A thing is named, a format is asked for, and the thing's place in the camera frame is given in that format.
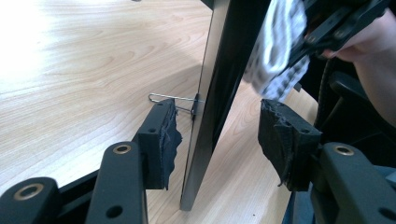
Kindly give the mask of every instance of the black plastic part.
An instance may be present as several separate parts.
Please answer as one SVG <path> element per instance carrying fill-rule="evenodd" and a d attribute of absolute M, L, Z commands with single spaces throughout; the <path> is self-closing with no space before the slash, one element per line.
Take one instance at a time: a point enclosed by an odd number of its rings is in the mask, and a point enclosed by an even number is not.
<path fill-rule="evenodd" d="M 168 189 L 169 176 L 175 169 L 181 134 L 176 129 L 175 100 L 160 101 L 148 113 L 134 136 L 144 156 L 145 189 Z"/>
<path fill-rule="evenodd" d="M 97 175 L 94 171 L 60 188 L 63 206 L 56 223 L 84 223 Z"/>
<path fill-rule="evenodd" d="M 52 223 L 61 206 L 61 195 L 55 180 L 47 177 L 27 179 L 14 185 L 1 196 L 0 222 Z"/>
<path fill-rule="evenodd" d="M 262 100 L 259 143 L 290 191 L 308 190 L 308 160 L 318 148 L 320 135 L 288 106 Z"/>
<path fill-rule="evenodd" d="M 342 154 L 350 151 L 352 155 Z M 324 223 L 386 224 L 396 221 L 395 191 L 359 150 L 341 143 L 329 143 L 323 146 L 319 163 L 339 207 L 335 222 Z M 320 211 L 315 202 L 313 205 L 316 216 L 326 213 Z M 318 220 L 326 220 L 326 217 L 318 217 Z"/>
<path fill-rule="evenodd" d="M 359 81 L 335 72 L 330 86 L 340 99 L 321 126 L 324 140 L 357 147 L 375 165 L 396 167 L 396 128 L 375 111 Z"/>
<path fill-rule="evenodd" d="M 201 0 L 201 2 L 203 2 L 207 7 L 209 7 L 210 9 L 213 10 L 213 2 L 215 0 Z"/>
<path fill-rule="evenodd" d="M 139 146 L 121 142 L 109 147 L 96 179 L 86 223 L 148 223 L 146 204 Z"/>

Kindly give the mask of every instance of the wooden table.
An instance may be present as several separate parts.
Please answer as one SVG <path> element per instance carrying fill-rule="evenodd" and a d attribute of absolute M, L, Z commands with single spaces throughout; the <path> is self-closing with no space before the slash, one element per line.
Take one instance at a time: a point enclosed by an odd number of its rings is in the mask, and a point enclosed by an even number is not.
<path fill-rule="evenodd" d="M 211 10 L 197 0 L 7 2 L 0 9 L 0 194 L 34 176 L 59 187 L 131 140 L 150 92 L 193 98 Z M 312 121 L 304 91 L 287 100 Z M 289 194 L 257 141 L 260 97 L 242 84 L 191 212 L 179 208 L 191 134 L 170 190 L 148 190 L 150 223 L 279 223 Z"/>

